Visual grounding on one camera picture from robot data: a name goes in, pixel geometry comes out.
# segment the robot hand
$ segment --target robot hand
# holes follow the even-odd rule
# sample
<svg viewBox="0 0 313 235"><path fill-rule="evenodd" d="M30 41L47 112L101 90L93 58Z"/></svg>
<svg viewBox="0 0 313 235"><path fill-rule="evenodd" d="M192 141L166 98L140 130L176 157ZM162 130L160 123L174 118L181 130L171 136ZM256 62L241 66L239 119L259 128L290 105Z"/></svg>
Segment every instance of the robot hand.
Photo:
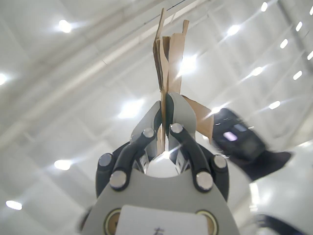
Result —
<svg viewBox="0 0 313 235"><path fill-rule="evenodd" d="M270 152L233 112L214 115L213 140L253 181L253 213L262 235L313 235L313 143Z"/></svg>
<svg viewBox="0 0 313 235"><path fill-rule="evenodd" d="M168 93L166 99L166 133L178 175L145 175L157 152L156 133L161 124L157 102L136 126L130 142L100 157L98 199L82 222L82 234L239 235L226 204L225 158L195 141L196 117L186 100L178 93Z"/></svg>

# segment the gray robot arm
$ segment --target gray robot arm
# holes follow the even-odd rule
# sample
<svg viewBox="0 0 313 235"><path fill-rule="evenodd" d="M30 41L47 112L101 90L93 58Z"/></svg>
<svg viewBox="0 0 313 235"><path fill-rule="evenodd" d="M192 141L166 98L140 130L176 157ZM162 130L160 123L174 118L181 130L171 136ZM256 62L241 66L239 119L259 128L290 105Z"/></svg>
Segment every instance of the gray robot arm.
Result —
<svg viewBox="0 0 313 235"><path fill-rule="evenodd" d="M145 175L155 152L158 126L154 125L155 119L151 120L151 116L150 121L141 121L144 130L138 135L139 128L136 127L133 133L136 139L132 138L112 154L104 154L99 159L96 174L98 199L83 220L82 234L115 234L121 209L124 205L131 205L204 215L208 234L239 235L226 203L229 190L226 160L221 155L213 155L194 140L196 125L189 124L190 120L196 121L194 114L188 105L182 105L185 100L180 100L179 94L170 96L174 107L172 115L169 113L167 134L169 150L175 152L172 160L179 175L171 178ZM158 113L157 110L150 112L155 113L154 117ZM109 228L112 213L115 228Z"/></svg>

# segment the cardboard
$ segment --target cardboard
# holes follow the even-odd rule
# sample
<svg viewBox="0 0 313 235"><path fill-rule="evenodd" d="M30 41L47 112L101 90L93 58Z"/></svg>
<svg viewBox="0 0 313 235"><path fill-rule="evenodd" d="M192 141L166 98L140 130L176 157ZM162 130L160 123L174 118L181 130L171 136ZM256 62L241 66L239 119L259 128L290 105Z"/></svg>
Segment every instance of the cardboard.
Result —
<svg viewBox="0 0 313 235"><path fill-rule="evenodd" d="M157 134L158 155L165 151L165 95L167 92L180 93L181 90L181 75L179 71L189 24L188 20L184 20L182 33L174 33L171 37L166 36L161 38L164 20L165 10L162 9L158 30L153 42L153 56L161 92L162 113L162 126L160 126ZM197 131L207 136L211 143L214 125L213 115L210 114L211 110L196 101L193 101L185 96L183 97L196 114Z"/></svg>
<svg viewBox="0 0 313 235"><path fill-rule="evenodd" d="M207 107L201 105L200 103L187 98L182 95L185 100L192 107L197 118L197 131L209 138L209 142L212 143L213 126L214 126L214 116L211 114L211 110Z"/></svg>
<svg viewBox="0 0 313 235"><path fill-rule="evenodd" d="M168 92L180 93L181 75L180 65L185 48L185 36L188 29L188 20L184 20L182 33L174 33L170 38L168 56Z"/></svg>

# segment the torn cardboard piece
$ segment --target torn cardboard piece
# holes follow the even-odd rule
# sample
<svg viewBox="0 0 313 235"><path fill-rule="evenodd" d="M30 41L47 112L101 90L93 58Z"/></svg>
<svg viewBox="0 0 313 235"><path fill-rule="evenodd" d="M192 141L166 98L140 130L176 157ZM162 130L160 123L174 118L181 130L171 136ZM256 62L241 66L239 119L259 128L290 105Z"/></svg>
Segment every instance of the torn cardboard piece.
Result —
<svg viewBox="0 0 313 235"><path fill-rule="evenodd" d="M201 105L200 103L187 98L186 96L182 95L185 100L189 103L192 107L193 111L196 114L197 118L197 131L209 138L210 143L212 142L212 135L213 135L213 126L214 126L214 117L211 114L211 110L207 107Z"/></svg>
<svg viewBox="0 0 313 235"><path fill-rule="evenodd" d="M188 30L188 20L184 20L182 33L174 33L171 37L165 36L161 38L161 32L165 20L165 10L162 9L158 30L153 42L153 56L156 65L156 71L161 92L161 113L162 127L158 130L158 155L165 151L165 95L168 91L180 93L181 75L180 66L182 62L185 37ZM207 107L193 101L185 96L185 100L189 103L196 114L197 131L207 136L211 143L213 133L213 116L210 115L211 110Z"/></svg>

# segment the white ceiling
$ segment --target white ceiling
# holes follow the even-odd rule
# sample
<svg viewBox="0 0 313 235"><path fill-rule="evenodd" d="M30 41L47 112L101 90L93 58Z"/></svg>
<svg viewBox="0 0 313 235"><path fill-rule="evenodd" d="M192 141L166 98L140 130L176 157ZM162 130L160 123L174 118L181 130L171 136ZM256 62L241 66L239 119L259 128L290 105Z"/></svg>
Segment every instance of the white ceiling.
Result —
<svg viewBox="0 0 313 235"><path fill-rule="evenodd" d="M95 201L99 156L125 143L160 98L152 41L161 8L169 17L164 35L190 20L184 56L197 56L196 69L183 76L182 94L210 108L227 104L273 150L291 138L297 143L313 98L306 58L313 50L312 1L0 0L0 73L8 78L0 86L0 233L75 233ZM70 33L58 29L62 19ZM240 30L227 36L234 24ZM263 72L249 76L256 67ZM142 98L136 117L117 117L123 104ZM306 130L301 142L312 135ZM59 159L73 165L55 169ZM233 166L230 175L235 211L247 180ZM6 207L7 200L23 209Z"/></svg>

